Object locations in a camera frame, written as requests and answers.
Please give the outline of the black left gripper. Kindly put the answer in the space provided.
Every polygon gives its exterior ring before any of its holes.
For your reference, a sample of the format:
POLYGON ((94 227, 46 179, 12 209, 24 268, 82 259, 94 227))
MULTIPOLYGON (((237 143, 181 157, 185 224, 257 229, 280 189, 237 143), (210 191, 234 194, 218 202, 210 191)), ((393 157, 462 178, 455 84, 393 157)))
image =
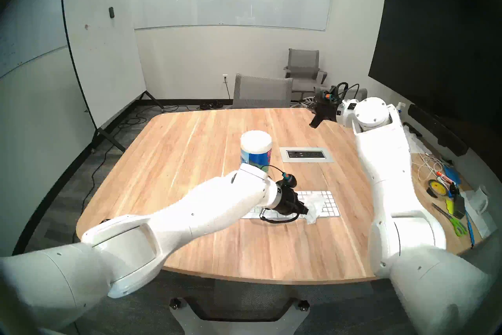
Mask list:
POLYGON ((298 198, 298 194, 294 191, 297 186, 295 176, 282 173, 282 177, 282 180, 276 182, 278 194, 281 195, 281 198, 275 207, 275 211, 283 216, 307 217, 309 209, 305 207, 304 202, 298 198))

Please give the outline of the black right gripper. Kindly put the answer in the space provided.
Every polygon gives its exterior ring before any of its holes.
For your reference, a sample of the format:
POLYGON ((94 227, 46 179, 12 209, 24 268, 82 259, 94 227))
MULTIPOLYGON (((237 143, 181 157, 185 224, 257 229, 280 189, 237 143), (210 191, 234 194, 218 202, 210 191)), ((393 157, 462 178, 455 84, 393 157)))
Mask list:
POLYGON ((337 122, 337 111, 341 100, 336 88, 316 88, 315 97, 303 99, 303 107, 314 107, 315 115, 310 127, 316 129, 324 121, 337 122))

